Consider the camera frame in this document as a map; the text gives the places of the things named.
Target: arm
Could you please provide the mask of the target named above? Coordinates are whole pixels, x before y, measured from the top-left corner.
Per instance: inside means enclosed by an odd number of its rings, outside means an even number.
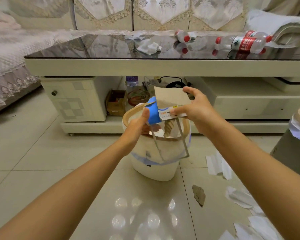
[[[149,110],[144,109],[118,141],[51,186],[0,228],[0,240],[69,239],[117,164],[136,145],[148,118]]]
[[[285,240],[300,239],[300,175],[225,121],[199,90],[184,91],[195,100],[173,113],[186,113],[211,140]]]

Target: purple bottle label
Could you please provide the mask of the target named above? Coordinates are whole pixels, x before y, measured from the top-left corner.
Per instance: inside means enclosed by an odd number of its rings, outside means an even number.
[[[138,77],[137,76],[126,76],[126,81],[127,82],[137,82]]]

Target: black glass tabletop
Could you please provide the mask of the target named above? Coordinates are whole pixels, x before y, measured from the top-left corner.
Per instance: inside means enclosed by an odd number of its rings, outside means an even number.
[[[143,40],[124,35],[88,34],[26,56],[26,59],[158,59],[158,60],[300,60],[300,48],[266,47],[263,54],[216,50],[217,36],[198,36],[184,44],[174,36],[143,36]],[[138,47],[144,40],[159,44],[161,50],[148,55]]]

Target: forearm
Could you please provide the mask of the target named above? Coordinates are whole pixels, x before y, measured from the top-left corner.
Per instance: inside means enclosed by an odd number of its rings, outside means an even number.
[[[125,154],[117,141],[68,174],[4,225],[0,239],[69,239]]]
[[[283,237],[300,239],[300,176],[223,119],[206,136]]]

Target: small brown box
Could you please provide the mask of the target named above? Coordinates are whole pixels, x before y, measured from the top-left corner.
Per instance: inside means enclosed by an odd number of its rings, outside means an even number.
[[[123,90],[111,90],[106,99],[109,115],[124,116],[126,113],[127,92]]]

